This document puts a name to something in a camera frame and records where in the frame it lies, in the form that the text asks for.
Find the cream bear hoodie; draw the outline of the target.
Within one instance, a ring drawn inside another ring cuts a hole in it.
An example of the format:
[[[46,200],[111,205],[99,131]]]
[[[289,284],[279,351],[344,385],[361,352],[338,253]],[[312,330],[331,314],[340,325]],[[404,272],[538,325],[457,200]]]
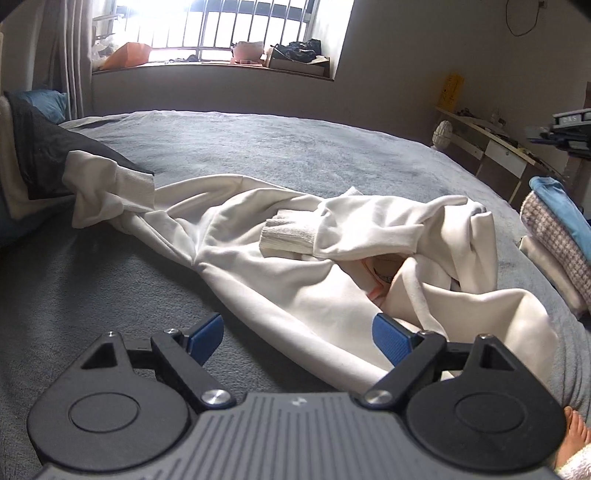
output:
[[[264,341],[356,393],[392,363],[377,314],[455,342],[497,336],[541,381],[558,338],[530,292],[499,289],[493,214],[462,195],[426,203],[349,190],[322,199],[242,175],[156,187],[82,151],[66,159],[72,224],[102,221],[197,272]]]

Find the white wooden desk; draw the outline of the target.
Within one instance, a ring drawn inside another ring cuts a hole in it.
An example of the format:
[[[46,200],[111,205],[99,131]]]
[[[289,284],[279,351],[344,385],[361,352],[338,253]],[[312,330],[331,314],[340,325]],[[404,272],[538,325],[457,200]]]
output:
[[[532,177],[553,177],[565,182],[550,165],[478,125],[475,118],[458,116],[440,107],[436,107],[436,111],[439,114],[437,124],[449,121],[452,125],[445,153],[514,209],[518,210],[529,194]]]

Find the blue folded garment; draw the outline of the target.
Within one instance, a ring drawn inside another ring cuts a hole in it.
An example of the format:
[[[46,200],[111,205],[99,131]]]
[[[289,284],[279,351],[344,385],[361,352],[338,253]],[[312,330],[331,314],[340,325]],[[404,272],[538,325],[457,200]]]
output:
[[[590,261],[590,224],[568,196],[563,185],[552,177],[535,176],[529,180],[529,186],[565,227],[587,261]]]

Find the pink tweed folded garment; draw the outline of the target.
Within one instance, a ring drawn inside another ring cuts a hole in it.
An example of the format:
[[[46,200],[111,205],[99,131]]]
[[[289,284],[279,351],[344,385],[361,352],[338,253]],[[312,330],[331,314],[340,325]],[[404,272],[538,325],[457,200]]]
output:
[[[534,192],[530,192],[522,203],[520,218],[533,237],[558,261],[575,289],[589,303],[590,261],[558,217]]]

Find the beige folded garment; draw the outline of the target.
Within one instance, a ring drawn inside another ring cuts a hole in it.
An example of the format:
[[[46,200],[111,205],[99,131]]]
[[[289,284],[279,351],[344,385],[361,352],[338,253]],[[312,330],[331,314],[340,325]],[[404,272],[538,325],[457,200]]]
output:
[[[577,319],[588,312],[587,304],[564,268],[539,241],[526,235],[520,241],[519,250],[553,285]]]

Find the yellow box on desk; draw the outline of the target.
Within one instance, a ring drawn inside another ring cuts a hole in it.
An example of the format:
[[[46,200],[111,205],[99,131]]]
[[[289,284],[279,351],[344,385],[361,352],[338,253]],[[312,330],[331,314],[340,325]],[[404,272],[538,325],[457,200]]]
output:
[[[453,112],[461,95],[465,78],[457,73],[450,74],[444,82],[437,107],[448,112]]]

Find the white ribbed lamp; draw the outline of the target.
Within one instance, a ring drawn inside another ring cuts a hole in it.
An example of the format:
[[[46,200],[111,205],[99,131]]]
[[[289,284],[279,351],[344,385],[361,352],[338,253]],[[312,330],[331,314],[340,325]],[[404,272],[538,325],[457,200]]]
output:
[[[432,135],[432,148],[444,151],[449,147],[453,138],[453,125],[449,120],[442,120]]]

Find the grey fleece bed blanket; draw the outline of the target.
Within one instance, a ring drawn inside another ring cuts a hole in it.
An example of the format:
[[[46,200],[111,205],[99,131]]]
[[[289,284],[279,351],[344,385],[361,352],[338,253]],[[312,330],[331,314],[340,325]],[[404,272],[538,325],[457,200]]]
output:
[[[98,335],[214,311],[233,393],[362,392],[391,365],[380,311],[499,336],[590,413],[590,330],[518,243],[518,213],[446,155],[380,132],[149,111],[48,132],[1,107],[1,475],[39,468],[26,417]]]

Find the black folded garment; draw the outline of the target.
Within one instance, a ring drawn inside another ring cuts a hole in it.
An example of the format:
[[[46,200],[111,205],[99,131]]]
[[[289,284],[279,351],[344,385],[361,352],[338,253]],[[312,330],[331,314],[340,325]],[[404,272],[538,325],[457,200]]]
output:
[[[66,157],[71,151],[84,151],[111,159],[121,167],[153,174],[110,147],[52,123],[40,110],[15,94],[6,92],[5,97],[10,105],[18,168],[29,200],[69,194],[62,176]]]

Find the blue pillow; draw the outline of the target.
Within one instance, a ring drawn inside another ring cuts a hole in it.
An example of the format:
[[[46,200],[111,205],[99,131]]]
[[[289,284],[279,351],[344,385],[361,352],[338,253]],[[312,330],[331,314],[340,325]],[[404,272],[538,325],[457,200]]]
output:
[[[16,97],[30,103],[54,124],[61,124],[67,120],[68,95],[66,93],[39,89],[17,92]]]

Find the orange bag on sill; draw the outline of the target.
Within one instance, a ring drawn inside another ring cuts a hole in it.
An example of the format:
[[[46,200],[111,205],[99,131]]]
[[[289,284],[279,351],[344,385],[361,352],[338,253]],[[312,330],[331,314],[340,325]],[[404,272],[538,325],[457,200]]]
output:
[[[100,67],[101,71],[141,66],[149,61],[152,48],[143,43],[127,42],[113,52]]]

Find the pink flower pot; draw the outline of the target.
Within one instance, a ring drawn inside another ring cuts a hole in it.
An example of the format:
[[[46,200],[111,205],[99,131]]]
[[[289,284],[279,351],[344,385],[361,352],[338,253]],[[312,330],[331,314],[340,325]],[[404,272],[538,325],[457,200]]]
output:
[[[232,64],[260,64],[263,57],[263,43],[239,41],[231,47]]]

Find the grey curtain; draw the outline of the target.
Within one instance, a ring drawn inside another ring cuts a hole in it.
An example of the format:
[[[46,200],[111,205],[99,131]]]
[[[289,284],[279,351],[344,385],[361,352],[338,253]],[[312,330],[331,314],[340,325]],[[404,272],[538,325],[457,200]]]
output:
[[[67,94],[69,119],[91,110],[92,2],[45,1],[36,42],[33,87]]]

